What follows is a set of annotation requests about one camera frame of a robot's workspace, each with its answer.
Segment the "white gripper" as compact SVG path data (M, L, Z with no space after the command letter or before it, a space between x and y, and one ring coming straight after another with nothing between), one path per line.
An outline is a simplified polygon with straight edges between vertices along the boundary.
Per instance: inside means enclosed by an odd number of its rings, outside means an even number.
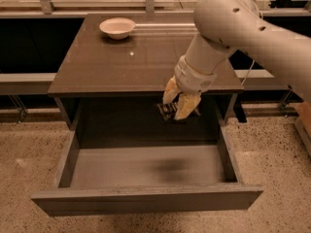
M185 119L200 103L200 93L208 91L216 77L216 74L205 75L195 71L182 56L175 67L174 77L168 81L164 89L162 103L172 103L181 91L184 92L179 95L174 118L176 120Z

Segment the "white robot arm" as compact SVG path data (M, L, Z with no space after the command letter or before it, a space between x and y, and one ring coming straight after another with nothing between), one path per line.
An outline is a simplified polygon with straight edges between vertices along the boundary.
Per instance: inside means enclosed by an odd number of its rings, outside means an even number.
M251 0L198 0L193 21L198 33L165 88L163 104L177 100L176 120L187 118L216 71L240 50L311 102L311 38L263 20Z

